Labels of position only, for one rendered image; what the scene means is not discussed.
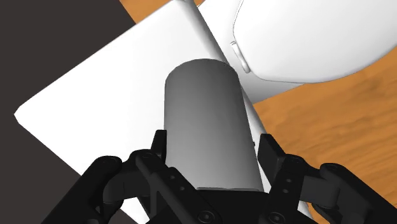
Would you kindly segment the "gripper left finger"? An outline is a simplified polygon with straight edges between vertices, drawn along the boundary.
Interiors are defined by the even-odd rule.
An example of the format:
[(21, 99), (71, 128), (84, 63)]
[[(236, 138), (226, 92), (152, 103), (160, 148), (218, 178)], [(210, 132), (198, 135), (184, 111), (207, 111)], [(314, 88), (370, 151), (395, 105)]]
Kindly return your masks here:
[(122, 162), (96, 158), (41, 224), (109, 224), (126, 199), (139, 197), (146, 224), (222, 224), (219, 213), (174, 167), (167, 167), (167, 133), (157, 130), (149, 150)]

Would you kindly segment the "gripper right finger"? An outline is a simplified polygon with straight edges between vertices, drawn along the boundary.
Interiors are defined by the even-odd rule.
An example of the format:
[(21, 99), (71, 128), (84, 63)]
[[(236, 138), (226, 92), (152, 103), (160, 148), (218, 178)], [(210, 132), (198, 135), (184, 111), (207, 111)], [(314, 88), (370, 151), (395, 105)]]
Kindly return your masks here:
[(343, 165), (316, 169), (270, 134), (260, 136), (258, 161), (271, 185), (259, 224), (318, 224), (298, 211), (301, 201), (329, 224), (397, 224), (397, 208)]

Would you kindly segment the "grey cylinder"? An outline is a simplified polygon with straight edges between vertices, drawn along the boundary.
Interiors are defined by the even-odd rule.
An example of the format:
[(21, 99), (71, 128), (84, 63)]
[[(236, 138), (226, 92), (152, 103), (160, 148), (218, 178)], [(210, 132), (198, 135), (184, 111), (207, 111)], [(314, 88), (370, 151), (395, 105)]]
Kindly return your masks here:
[(240, 81), (214, 59), (185, 62), (165, 81), (166, 164), (195, 188), (263, 191)]

